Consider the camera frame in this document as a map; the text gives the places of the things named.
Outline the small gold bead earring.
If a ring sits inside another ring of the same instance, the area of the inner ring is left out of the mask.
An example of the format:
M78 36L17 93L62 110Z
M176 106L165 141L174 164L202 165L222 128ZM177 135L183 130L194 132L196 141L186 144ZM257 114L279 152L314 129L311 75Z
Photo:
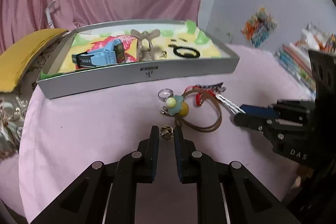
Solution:
M174 137L174 129L171 126L163 126L160 130L160 137L164 140L170 140Z

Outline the beige hair claw clip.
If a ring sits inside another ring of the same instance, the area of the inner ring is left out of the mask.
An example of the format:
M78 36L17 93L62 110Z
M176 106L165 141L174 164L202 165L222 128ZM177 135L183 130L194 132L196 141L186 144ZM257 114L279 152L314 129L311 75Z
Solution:
M139 32L135 29L130 31L131 36L137 39L136 44L136 59L137 61L153 61L154 57L154 46L152 40L159 37L161 32L159 29L149 31Z

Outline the blue smart watch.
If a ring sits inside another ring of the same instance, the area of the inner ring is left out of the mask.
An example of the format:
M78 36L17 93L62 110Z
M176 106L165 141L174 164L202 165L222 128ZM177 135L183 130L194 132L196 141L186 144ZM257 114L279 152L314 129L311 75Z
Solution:
M125 61L125 50L120 39L109 39L105 46L96 50L72 54L72 62L79 68L103 67Z

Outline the grey jewelry tray box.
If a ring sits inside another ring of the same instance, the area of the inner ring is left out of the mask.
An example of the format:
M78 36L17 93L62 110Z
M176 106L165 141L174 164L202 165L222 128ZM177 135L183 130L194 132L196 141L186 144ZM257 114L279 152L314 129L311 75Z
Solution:
M239 56L191 20L92 24L60 36L37 83L49 99L115 86L234 72Z

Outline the stack of books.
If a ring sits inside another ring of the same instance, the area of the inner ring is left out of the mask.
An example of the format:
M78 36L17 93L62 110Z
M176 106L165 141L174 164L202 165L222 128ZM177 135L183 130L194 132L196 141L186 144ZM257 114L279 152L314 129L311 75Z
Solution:
M274 53L279 64L302 86L311 93L316 93L316 84L313 79L308 48L300 42L282 47Z

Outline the pink bed sheet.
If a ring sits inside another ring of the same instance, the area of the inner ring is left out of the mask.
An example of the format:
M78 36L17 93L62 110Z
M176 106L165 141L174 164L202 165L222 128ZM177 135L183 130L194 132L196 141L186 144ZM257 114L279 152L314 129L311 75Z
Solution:
M31 97L19 154L1 162L1 199L31 222L64 188L96 160L108 164L134 151L153 125L174 125L159 113L157 93L182 94L197 84L223 82L224 96L237 105L268 106L280 99L309 98L272 53L231 45L239 56L234 73L124 85L54 100L39 86ZM223 109L221 127L203 134L183 126L196 148L224 163L240 161L279 200L296 179L298 164L272 152L259 132L245 131ZM159 141L157 175L140 184L135 223L197 223L196 185L182 185L172 141Z

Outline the yellow green flower charm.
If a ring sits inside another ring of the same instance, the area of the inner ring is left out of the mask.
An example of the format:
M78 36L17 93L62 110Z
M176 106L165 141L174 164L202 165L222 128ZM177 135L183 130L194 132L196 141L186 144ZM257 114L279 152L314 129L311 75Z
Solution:
M189 113L189 106L185 102L184 96L172 96L167 98L163 107L163 112L169 114L169 116L174 116L176 114L181 117L186 117Z

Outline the cartoon bear towel liner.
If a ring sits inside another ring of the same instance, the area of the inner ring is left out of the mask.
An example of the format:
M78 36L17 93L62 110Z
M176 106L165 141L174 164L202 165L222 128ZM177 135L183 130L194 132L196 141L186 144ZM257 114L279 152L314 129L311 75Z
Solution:
M192 20L93 28L77 32L67 46L59 73L144 61L228 57Z

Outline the floral patterned pillow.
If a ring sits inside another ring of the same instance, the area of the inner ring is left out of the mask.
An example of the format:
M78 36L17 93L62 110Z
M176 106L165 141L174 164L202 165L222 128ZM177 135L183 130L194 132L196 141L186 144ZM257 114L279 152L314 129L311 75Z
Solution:
M60 40L38 55L11 93L1 93L1 161L19 152L23 126L37 79Z

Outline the yellow pillow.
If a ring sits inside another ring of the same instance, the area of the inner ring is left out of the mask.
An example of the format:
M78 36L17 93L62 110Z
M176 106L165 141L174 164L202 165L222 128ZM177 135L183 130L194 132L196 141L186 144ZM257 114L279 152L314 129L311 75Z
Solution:
M1 92L11 93L31 63L50 45L52 39L62 36L66 29L49 28L35 31L15 42L1 54Z

